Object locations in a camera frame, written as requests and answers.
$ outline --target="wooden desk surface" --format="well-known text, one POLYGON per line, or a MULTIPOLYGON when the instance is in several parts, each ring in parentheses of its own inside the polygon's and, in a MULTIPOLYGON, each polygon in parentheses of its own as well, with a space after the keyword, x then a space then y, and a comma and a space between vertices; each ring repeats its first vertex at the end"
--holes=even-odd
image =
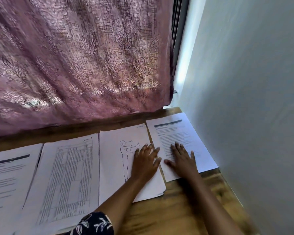
MULTIPOLYGON (((154 113, 137 113, 88 123, 54 126, 0 138, 0 151, 77 138, 100 130, 114 130, 144 123, 146 120, 180 113, 178 107, 154 113)), ((247 213, 224 180, 219 169, 201 173, 205 183, 246 235, 258 234, 247 213)), ((134 203, 121 228, 120 235, 188 235, 208 234, 192 191, 183 179, 167 182, 163 196, 134 203)))

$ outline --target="patterned curtain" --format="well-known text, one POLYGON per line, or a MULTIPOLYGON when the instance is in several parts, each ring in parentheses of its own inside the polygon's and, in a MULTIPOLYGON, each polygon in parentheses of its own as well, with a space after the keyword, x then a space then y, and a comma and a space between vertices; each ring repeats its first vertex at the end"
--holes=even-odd
POLYGON ((0 136, 170 104, 172 5, 0 0, 0 136))

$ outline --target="dark header bar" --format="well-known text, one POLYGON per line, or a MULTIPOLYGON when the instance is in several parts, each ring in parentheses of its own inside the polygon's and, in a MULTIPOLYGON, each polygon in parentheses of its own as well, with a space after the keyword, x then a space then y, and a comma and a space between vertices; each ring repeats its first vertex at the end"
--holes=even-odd
POLYGON ((176 123, 179 123, 179 122, 182 122, 182 120, 177 120, 177 121, 169 122, 169 123, 166 123, 166 124, 157 124, 157 125, 155 125, 155 128, 160 127, 160 126, 170 125, 170 124, 176 124, 176 123))
POLYGON ((7 159, 7 160, 2 160, 2 161, 0 161, 0 163, 12 162, 12 161, 23 159, 23 158, 29 158, 29 154, 27 154, 25 156, 20 156, 20 157, 17 157, 17 158, 11 158, 11 159, 7 159))

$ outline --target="printed document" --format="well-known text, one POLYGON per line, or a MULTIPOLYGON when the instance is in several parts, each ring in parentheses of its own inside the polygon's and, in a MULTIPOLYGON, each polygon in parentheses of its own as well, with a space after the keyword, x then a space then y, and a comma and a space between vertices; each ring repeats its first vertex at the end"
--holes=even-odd
POLYGON ((56 234, 98 207, 98 146, 98 134, 44 145, 20 234, 56 234))
POLYGON ((198 172, 218 168, 184 113, 147 120, 146 122, 154 146, 161 147, 158 157, 162 158, 161 168, 166 181, 179 178, 179 176, 163 162, 164 159, 174 161, 171 144, 174 145, 175 142, 183 144, 189 155, 191 155, 191 150, 194 151, 198 172))
MULTIPOLYGON (((131 176, 135 150, 150 144, 145 124, 100 131, 99 204, 114 194, 131 176)), ((160 170, 145 185, 134 202, 160 196, 165 191, 160 170)))
POLYGON ((15 232, 43 144, 0 152, 0 234, 15 232))

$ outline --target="sleeve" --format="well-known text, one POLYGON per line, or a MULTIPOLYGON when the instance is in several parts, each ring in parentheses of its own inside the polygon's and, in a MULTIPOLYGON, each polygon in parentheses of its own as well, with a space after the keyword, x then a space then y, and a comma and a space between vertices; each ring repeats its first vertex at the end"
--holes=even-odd
POLYGON ((74 229, 64 235, 114 235, 114 230, 107 215, 93 212, 83 217, 74 229))

